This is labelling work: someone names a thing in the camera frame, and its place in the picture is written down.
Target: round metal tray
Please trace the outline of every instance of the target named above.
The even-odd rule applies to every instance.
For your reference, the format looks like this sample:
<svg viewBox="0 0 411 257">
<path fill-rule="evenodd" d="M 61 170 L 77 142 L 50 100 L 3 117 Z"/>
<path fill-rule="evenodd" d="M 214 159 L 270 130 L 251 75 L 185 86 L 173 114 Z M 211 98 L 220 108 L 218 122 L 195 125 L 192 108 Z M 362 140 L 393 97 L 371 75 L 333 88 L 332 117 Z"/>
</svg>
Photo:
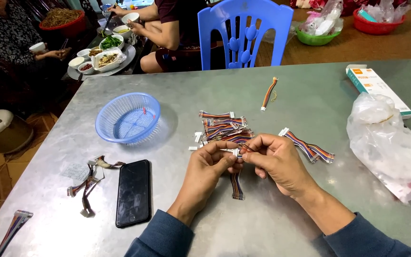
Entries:
<svg viewBox="0 0 411 257">
<path fill-rule="evenodd" d="M 122 52 L 126 55 L 126 60 L 124 60 L 118 67 L 116 67 L 115 69 L 106 71 L 106 72 L 94 71 L 93 74 L 91 75 L 83 75 L 82 80 L 85 80 L 86 78 L 91 78 L 91 77 L 110 76 L 110 75 L 113 75 L 119 72 L 124 67 L 128 66 L 134 59 L 134 56 L 136 55 L 136 49 L 134 48 L 134 46 L 130 44 L 125 44 L 125 46 L 122 49 Z M 72 79 L 78 79 L 78 77 L 80 76 L 80 72 L 76 69 L 68 67 L 68 75 Z"/>
</svg>

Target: black phone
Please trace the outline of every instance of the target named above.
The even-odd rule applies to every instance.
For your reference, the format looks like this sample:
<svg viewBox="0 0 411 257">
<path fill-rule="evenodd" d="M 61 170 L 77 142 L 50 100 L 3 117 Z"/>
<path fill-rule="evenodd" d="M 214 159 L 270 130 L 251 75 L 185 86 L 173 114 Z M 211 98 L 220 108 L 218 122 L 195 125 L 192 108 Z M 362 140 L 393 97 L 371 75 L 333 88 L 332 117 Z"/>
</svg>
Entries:
<svg viewBox="0 0 411 257">
<path fill-rule="evenodd" d="M 124 228 L 151 218 L 150 162 L 128 163 L 120 168 L 115 226 Z"/>
</svg>

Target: blue plastic chair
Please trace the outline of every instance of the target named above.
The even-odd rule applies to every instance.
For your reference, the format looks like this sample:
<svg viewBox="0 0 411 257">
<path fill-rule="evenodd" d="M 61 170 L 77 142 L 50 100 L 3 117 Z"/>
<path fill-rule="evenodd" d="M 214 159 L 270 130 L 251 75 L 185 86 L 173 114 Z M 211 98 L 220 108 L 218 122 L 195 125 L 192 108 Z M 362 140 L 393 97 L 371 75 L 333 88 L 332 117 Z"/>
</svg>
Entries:
<svg viewBox="0 0 411 257">
<path fill-rule="evenodd" d="M 247 27 L 247 16 L 252 17 L 250 27 Z M 239 37 L 236 38 L 236 17 L 240 17 Z M 255 66 L 259 44 L 268 29 L 275 29 L 274 51 L 271 66 L 280 65 L 288 37 L 289 27 L 293 18 L 293 9 L 286 5 L 278 5 L 271 0 L 224 0 L 212 8 L 206 8 L 198 13 L 199 42 L 201 44 L 202 70 L 210 70 L 210 33 L 213 29 L 220 32 L 225 48 L 226 69 Z M 256 19 L 261 20 L 256 29 Z M 226 20 L 231 21 L 231 39 L 228 40 Z M 245 38 L 248 39 L 244 51 Z M 255 40 L 253 52 L 250 53 L 252 40 Z M 229 50 L 232 50 L 232 62 L 229 60 Z"/>
</svg>

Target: blue sleeve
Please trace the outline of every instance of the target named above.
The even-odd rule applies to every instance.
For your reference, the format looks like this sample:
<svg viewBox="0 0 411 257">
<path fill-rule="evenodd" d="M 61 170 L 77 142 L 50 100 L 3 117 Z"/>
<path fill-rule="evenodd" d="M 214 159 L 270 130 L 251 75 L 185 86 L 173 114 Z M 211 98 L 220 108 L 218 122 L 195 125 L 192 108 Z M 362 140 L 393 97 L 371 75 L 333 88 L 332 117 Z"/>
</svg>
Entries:
<svg viewBox="0 0 411 257">
<path fill-rule="evenodd" d="M 158 210 L 125 257 L 183 257 L 188 254 L 193 235 L 187 225 Z"/>
<path fill-rule="evenodd" d="M 387 237 L 359 213 L 339 231 L 324 236 L 338 257 L 411 257 L 411 248 Z"/>
</svg>

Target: box with printed text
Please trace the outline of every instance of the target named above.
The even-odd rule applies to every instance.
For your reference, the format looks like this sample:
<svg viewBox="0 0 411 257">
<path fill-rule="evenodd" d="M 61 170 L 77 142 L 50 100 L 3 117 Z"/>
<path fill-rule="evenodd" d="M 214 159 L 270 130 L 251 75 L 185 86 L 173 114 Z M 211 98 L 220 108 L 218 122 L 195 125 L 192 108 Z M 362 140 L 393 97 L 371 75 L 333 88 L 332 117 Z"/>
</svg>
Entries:
<svg viewBox="0 0 411 257">
<path fill-rule="evenodd" d="M 354 86 L 359 92 L 368 92 L 371 95 L 384 95 L 394 101 L 394 105 L 401 112 L 403 119 L 411 117 L 411 110 L 396 95 L 394 91 L 381 79 L 373 69 L 367 68 L 367 65 L 350 64 L 346 68 L 347 76 L 351 79 Z"/>
</svg>

